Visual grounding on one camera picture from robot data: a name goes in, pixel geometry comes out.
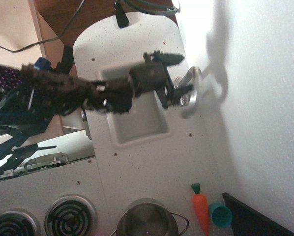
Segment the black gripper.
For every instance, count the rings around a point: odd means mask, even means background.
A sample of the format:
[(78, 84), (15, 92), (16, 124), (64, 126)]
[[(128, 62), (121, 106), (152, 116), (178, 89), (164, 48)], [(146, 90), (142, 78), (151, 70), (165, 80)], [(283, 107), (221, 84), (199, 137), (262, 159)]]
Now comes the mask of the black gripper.
[(185, 59), (182, 54), (155, 50), (153, 53), (145, 52), (143, 58), (146, 63), (130, 68), (127, 75), (92, 81), (84, 109), (98, 113), (128, 113), (133, 99), (154, 90), (162, 107), (168, 109), (178, 105), (182, 96), (193, 90), (193, 85), (175, 88), (172, 82), (167, 81), (165, 67), (180, 64)]

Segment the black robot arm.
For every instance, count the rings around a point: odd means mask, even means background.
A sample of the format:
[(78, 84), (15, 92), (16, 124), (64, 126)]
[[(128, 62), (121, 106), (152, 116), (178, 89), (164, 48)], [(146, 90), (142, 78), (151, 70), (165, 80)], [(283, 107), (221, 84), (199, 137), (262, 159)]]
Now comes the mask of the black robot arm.
[(0, 126), (24, 131), (27, 125), (67, 116), (78, 108), (124, 114), (135, 98), (149, 92), (156, 92), (166, 109), (192, 91), (192, 85), (175, 88), (168, 72), (184, 60), (183, 55), (154, 51), (143, 58), (126, 75), (106, 81), (38, 70), (32, 64), (21, 69), (0, 65)]

